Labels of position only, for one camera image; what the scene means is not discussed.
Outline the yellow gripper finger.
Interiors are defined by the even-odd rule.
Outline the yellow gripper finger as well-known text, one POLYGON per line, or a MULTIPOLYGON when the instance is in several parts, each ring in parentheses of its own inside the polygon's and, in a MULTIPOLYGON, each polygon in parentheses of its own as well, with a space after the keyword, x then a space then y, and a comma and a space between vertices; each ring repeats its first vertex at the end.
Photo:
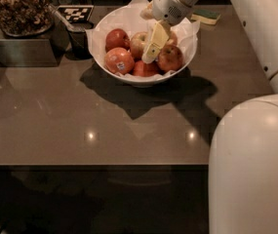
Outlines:
POLYGON ((152 14, 152 3, 149 3, 139 14, 144 20, 151 20, 152 14))
POLYGON ((171 35, 171 26, 163 20, 154 22, 147 31, 147 42, 145 44, 142 61, 152 63, 156 60, 171 35))

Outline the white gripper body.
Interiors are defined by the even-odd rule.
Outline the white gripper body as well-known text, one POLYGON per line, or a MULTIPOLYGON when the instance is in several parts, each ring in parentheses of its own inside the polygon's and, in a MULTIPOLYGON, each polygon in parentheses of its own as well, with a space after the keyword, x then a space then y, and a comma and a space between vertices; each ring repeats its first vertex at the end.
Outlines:
POLYGON ((192 11, 189 0, 152 0, 152 15, 169 25, 179 24, 192 11))

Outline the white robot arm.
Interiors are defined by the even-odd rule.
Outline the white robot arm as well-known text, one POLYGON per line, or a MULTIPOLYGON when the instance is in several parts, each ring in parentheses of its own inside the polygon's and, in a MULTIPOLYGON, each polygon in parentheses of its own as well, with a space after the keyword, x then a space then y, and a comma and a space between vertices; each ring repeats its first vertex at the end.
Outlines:
MULTIPOLYGON (((155 26, 143 53, 155 60, 165 32, 198 0, 152 0, 155 26)), ((278 0, 230 0, 272 95, 242 102, 218 123, 209 158, 209 234, 278 234, 278 0)))

